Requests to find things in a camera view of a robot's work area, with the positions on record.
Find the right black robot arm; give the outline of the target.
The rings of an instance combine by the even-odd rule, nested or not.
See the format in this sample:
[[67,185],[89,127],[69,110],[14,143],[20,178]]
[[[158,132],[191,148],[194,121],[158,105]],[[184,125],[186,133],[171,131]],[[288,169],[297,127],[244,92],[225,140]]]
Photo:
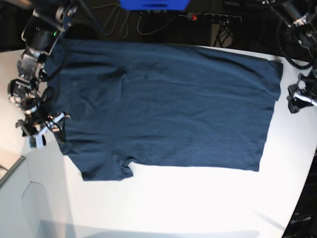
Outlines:
[[59,122],[66,118],[66,113],[51,116],[47,110],[54,96],[53,89],[48,87],[43,93],[39,92],[40,84],[51,79],[44,71],[45,62],[70,27],[79,2],[11,0],[10,4],[32,9],[33,13],[21,35],[26,48],[17,62],[17,78],[8,84],[8,98],[25,116],[15,126],[22,129],[29,147],[42,148],[48,130],[62,136]]

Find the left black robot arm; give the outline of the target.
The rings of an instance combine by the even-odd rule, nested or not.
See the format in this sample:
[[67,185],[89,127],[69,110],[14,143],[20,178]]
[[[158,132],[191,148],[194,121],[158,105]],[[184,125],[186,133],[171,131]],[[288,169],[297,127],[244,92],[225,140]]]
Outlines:
[[[288,109],[295,114],[305,107],[317,105],[317,5],[312,0],[262,0],[261,7],[268,7],[279,17],[276,28],[276,43],[282,56],[299,70],[311,69],[305,76],[288,86]],[[280,39],[282,25],[292,30],[292,37],[300,47],[311,54],[306,65],[295,63],[286,53]]]

